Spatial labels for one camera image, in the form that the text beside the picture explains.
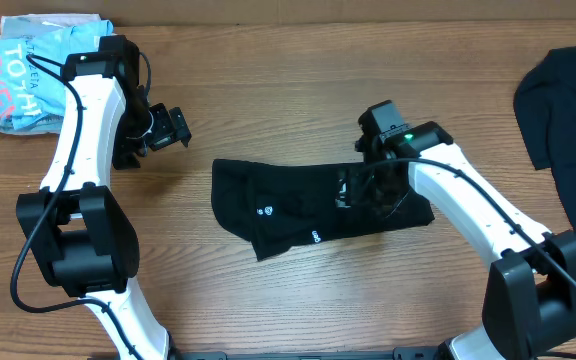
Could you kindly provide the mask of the black t-shirt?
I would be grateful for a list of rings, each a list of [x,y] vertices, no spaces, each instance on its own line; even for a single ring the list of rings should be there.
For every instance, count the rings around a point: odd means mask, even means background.
[[[345,203],[345,182],[363,180],[361,163],[276,166],[216,159],[211,204],[225,230],[250,242],[259,261],[295,246],[427,226],[428,200],[409,190],[382,212],[362,198]]]

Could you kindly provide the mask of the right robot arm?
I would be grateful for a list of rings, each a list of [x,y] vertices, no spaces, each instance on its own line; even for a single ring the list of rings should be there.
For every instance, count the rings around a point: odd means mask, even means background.
[[[358,119],[364,165],[339,182],[339,201],[380,219],[416,193],[444,214],[488,271],[482,323],[396,359],[537,359],[576,338],[576,234],[552,233],[504,198],[435,122],[406,123],[392,101]]]

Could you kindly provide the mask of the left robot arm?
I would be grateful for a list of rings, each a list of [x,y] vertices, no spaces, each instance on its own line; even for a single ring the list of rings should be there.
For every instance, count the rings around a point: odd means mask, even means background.
[[[150,104],[139,83],[145,60],[125,36],[110,35],[53,73],[66,89],[65,117],[39,190],[17,200],[26,241],[10,294],[28,313],[87,307],[120,359],[179,359],[140,288],[138,237],[110,189],[112,170],[137,169],[149,151],[192,138],[179,108]]]

